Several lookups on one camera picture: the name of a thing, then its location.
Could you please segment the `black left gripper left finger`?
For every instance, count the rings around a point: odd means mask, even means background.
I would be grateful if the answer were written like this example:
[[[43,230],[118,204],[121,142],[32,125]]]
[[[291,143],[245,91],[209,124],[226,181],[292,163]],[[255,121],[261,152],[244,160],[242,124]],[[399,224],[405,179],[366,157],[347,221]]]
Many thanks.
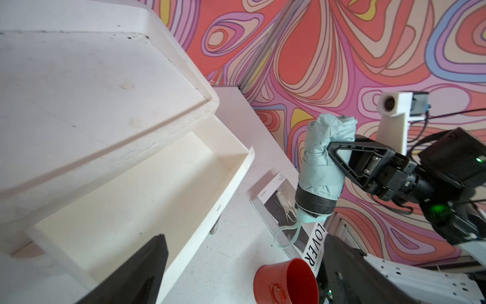
[[[151,238],[79,303],[156,303],[168,260],[165,235]]]

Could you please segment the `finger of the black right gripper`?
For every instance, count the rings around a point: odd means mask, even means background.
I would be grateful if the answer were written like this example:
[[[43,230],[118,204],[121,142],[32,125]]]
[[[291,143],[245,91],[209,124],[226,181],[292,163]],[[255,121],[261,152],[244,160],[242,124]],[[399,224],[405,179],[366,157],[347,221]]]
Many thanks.
[[[363,136],[354,141],[333,141],[327,152],[345,176],[361,189],[377,189],[378,174],[396,155],[392,148]]]

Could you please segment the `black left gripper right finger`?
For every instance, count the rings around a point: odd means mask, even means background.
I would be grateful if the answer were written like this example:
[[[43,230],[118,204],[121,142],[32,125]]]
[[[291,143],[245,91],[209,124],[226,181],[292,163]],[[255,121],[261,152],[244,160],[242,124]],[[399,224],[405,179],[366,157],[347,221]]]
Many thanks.
[[[323,262],[334,303],[417,302],[336,236],[326,236]]]

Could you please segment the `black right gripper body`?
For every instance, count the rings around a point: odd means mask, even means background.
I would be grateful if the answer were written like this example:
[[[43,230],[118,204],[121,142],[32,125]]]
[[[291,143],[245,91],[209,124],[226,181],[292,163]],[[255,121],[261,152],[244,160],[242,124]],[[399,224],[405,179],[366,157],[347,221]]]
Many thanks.
[[[419,181],[418,164],[411,158],[395,154],[392,158],[366,156],[360,170],[364,177],[362,189],[383,201],[402,196],[415,189]]]

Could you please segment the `white top drawer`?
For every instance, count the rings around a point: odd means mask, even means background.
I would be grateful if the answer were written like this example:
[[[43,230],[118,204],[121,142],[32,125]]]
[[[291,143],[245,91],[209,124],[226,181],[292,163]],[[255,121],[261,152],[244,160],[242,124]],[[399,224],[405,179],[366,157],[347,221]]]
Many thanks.
[[[88,290],[152,237],[168,260],[161,303],[220,218],[255,157],[216,117],[33,225],[27,235]]]

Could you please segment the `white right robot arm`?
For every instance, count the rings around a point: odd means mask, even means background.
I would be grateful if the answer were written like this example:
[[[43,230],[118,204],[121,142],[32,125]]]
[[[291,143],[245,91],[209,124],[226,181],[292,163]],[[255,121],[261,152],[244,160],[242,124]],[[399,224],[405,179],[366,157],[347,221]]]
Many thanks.
[[[341,171],[375,201],[409,215],[420,207],[449,244],[485,262],[485,213],[474,196],[485,183],[485,144],[457,128],[424,138],[419,159],[370,139],[333,142]],[[388,262],[329,236],[325,270],[330,303],[484,303],[485,280]]]

